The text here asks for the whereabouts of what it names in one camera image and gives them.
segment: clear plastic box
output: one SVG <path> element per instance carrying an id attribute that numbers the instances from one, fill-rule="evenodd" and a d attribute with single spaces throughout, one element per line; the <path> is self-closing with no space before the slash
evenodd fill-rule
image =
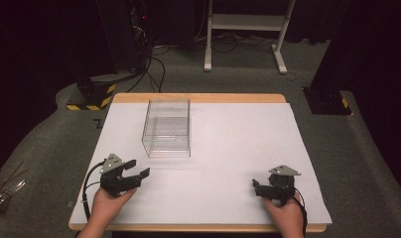
<path id="1" fill-rule="evenodd" d="M 191 155 L 191 101 L 151 99 L 145 119 L 142 143 L 148 157 Z"/>

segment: black stand base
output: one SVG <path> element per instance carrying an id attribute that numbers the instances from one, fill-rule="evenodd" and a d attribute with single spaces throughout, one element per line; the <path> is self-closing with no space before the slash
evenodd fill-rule
<path id="1" fill-rule="evenodd" d="M 320 115 L 351 115 L 348 103 L 339 92 L 323 94 L 318 90 L 303 88 L 309 107 L 313 114 Z"/>
<path id="2" fill-rule="evenodd" d="M 83 96 L 76 87 L 67 102 L 69 110 L 102 110 L 111 100 L 116 84 L 93 85 L 93 93 Z"/>

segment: hand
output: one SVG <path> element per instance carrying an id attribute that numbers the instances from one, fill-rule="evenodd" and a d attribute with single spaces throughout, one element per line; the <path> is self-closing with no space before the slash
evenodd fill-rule
<path id="1" fill-rule="evenodd" d="M 278 207 L 268 198 L 262 197 L 263 203 L 271 214 L 275 226 L 284 238 L 303 238 L 303 213 L 297 202 L 290 198 L 287 203 Z"/>
<path id="2" fill-rule="evenodd" d="M 108 224 L 117 216 L 123 205 L 135 194 L 136 188 L 119 197 L 110 195 L 102 187 L 95 193 L 88 223 L 79 233 L 82 237 L 101 237 Z"/>

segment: white metal frame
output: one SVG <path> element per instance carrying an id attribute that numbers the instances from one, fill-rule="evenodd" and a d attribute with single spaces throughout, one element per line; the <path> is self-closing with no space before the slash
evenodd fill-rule
<path id="1" fill-rule="evenodd" d="M 212 14 L 212 0 L 209 0 L 207 18 L 206 49 L 204 54 L 204 70 L 212 70 L 211 35 L 212 29 L 226 30 L 251 30 L 251 31 L 275 31 L 280 32 L 277 45 L 272 45 L 272 53 L 281 74 L 287 73 L 284 60 L 281 56 L 281 47 L 290 23 L 296 0 L 289 0 L 287 12 L 284 16 L 264 15 L 235 15 L 235 14 Z"/>

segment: gray carpet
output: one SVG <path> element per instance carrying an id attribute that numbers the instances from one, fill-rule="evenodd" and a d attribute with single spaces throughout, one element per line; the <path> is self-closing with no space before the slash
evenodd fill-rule
<path id="1" fill-rule="evenodd" d="M 309 86 L 328 44 L 285 43 L 282 54 L 289 73 L 279 74 L 269 45 L 212 52 L 212 71 L 203 71 L 204 51 L 182 48 L 154 50 L 166 67 L 163 92 L 282 93 L 293 108 L 334 224 L 308 237 L 401 237 L 401 188 L 381 158 L 360 116 L 352 93 L 343 91 L 353 115 L 325 116 L 310 112 L 302 87 Z M 214 44 L 225 51 L 229 45 Z M 161 66 L 150 72 L 159 81 Z M 121 82 L 115 93 L 136 79 Z M 73 237 L 67 224 L 101 129 L 94 119 L 103 111 L 68 111 L 75 85 L 56 96 L 58 110 L 42 121 L 2 169 L 0 181 L 21 167 L 26 185 L 16 192 L 8 212 L 0 215 L 0 238 Z M 145 76 L 132 90 L 151 92 Z M 172 234 L 132 234 L 132 237 L 172 237 Z M 246 234 L 244 237 L 255 237 Z"/>

